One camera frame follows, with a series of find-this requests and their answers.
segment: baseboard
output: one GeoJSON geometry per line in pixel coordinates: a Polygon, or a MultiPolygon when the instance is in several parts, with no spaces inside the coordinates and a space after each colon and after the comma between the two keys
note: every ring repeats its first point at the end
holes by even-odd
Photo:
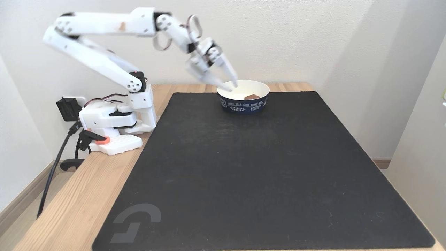
{"type": "MultiPolygon", "coordinates": [[[[17,197],[11,201],[6,208],[0,212],[0,236],[14,223],[14,221],[25,211],[26,208],[39,196],[45,188],[46,180],[50,174],[53,161],[31,181],[17,197]]],[[[60,173],[57,166],[53,174],[53,179],[60,173]]]]}
{"type": "Polygon", "coordinates": [[[372,158],[372,160],[373,162],[375,162],[375,165],[377,165],[379,169],[387,169],[392,159],[372,158]]]}

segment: power adapter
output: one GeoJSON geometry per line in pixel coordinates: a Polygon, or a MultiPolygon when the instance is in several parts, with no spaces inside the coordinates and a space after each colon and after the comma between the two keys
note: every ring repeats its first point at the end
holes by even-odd
{"type": "Polygon", "coordinates": [[[79,112],[82,110],[82,106],[78,104],[75,98],[62,97],[56,104],[63,120],[72,122],[79,120],[79,112]]]}

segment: chocolate piece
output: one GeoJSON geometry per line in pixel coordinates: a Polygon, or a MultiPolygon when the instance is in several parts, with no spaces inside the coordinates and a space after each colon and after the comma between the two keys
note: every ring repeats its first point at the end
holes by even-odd
{"type": "Polygon", "coordinates": [[[250,99],[258,99],[260,98],[259,96],[257,96],[256,94],[251,94],[249,96],[245,97],[245,100],[250,100],[250,99]]]}

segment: orange clip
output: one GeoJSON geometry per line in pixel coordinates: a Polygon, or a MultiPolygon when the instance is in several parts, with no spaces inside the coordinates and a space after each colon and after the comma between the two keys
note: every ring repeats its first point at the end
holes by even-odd
{"type": "Polygon", "coordinates": [[[105,140],[95,140],[96,145],[105,145],[110,143],[110,137],[105,136],[105,140]]]}

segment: bowl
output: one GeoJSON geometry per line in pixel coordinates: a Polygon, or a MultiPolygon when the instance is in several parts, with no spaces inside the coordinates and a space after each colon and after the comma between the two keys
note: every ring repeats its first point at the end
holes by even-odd
{"type": "Polygon", "coordinates": [[[254,80],[238,80],[237,84],[238,87],[232,92],[217,88],[223,110],[237,114],[252,114],[263,110],[268,99],[269,87],[254,80]],[[259,98],[245,100],[246,96],[252,94],[259,96],[259,98]]]}

